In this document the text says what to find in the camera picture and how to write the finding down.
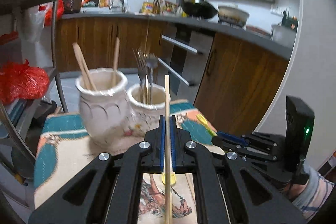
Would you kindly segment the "right hand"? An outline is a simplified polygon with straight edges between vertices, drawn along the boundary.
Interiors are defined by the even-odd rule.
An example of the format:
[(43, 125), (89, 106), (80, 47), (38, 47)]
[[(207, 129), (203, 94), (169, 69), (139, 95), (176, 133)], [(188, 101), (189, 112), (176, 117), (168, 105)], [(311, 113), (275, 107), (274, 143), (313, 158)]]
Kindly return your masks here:
[(288, 199), (288, 200), (295, 200), (307, 187), (308, 181), (306, 184), (293, 184), (289, 183), (286, 184), (286, 186), (280, 190), (280, 192)]

